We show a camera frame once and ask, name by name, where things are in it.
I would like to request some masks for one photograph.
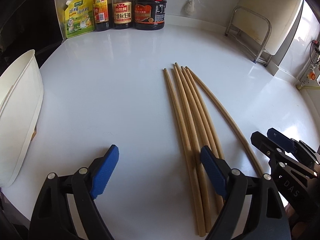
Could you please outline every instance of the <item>barcode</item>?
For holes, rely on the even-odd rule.
[[[99,13],[99,22],[104,21],[104,13]]]

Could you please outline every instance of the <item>bottle label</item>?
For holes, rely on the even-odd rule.
[[[124,24],[131,22],[131,2],[113,4],[115,24]]]
[[[109,20],[107,0],[93,0],[93,15],[95,23]]]
[[[159,24],[164,22],[165,4],[136,4],[134,20],[137,23]]]

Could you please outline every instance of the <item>white basket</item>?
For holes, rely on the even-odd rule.
[[[0,187],[10,186],[19,173],[42,99],[43,84],[32,49],[0,77]]]

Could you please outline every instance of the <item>metal rack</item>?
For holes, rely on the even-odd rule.
[[[265,21],[267,22],[267,24],[268,24],[268,31],[267,31],[266,36],[264,37],[264,40],[263,40],[260,48],[258,49],[258,52],[257,52],[257,53],[255,53],[255,51],[253,51],[252,49],[250,49],[246,44],[244,44],[244,42],[243,42],[242,40],[239,39],[240,36],[241,36],[241,32],[242,32],[242,31],[241,31],[239,28],[237,28],[236,26],[234,26],[234,25],[232,24],[233,19],[234,19],[235,14],[236,14],[236,11],[239,10],[239,9],[242,9],[242,10],[245,10],[245,11],[247,11],[247,12],[249,12],[249,13],[252,13],[253,15],[255,15],[255,16],[257,16],[257,17],[265,20]],[[236,35],[233,35],[233,34],[230,32],[231,27],[234,27],[234,28],[237,28],[237,29],[238,29],[238,32],[237,32]],[[267,44],[267,42],[268,42],[268,40],[269,40],[269,38],[270,38],[271,31],[272,31],[271,23],[270,23],[270,21],[269,21],[267,18],[265,18],[264,16],[262,16],[262,15],[256,13],[256,12],[254,12],[254,11],[252,11],[252,10],[246,8],[246,7],[236,6],[236,7],[233,9],[232,17],[231,17],[229,26],[228,26],[228,28],[226,29],[225,35],[234,38],[234,39],[244,48],[244,50],[252,57],[253,63],[260,62],[260,63],[263,63],[264,66],[267,66],[268,63],[270,62],[270,59],[271,59],[271,56],[272,56],[272,55],[270,55],[270,54],[265,50],[265,46],[266,46],[266,44]],[[261,57],[262,52],[265,52],[266,54],[268,54],[267,59],[264,59],[264,58]]]

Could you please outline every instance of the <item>white brush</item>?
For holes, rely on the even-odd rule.
[[[184,10],[187,14],[191,15],[194,13],[195,9],[195,0],[189,0],[184,6]]]

